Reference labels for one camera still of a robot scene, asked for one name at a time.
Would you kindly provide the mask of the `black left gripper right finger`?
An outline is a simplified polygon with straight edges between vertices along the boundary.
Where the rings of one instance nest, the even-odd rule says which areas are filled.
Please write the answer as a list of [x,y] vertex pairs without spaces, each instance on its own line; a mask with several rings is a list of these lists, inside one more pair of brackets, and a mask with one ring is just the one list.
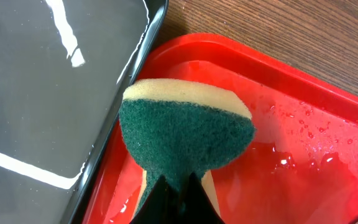
[[224,224],[195,173],[180,193],[180,223]]

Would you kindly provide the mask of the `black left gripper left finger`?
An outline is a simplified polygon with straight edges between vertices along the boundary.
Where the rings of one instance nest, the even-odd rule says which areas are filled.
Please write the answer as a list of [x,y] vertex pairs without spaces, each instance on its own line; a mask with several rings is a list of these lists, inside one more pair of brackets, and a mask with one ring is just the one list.
[[177,206],[178,192],[162,175],[130,224],[174,224],[177,219]]

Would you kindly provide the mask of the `green and yellow sponge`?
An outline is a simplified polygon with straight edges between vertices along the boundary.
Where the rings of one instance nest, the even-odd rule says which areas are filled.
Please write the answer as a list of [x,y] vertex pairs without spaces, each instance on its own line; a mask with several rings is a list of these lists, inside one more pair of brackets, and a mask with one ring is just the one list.
[[129,154],[143,170],[137,208],[160,177],[179,193],[195,173],[219,212],[211,171],[237,159],[255,135],[252,114],[234,92],[169,78],[127,87],[119,124]]

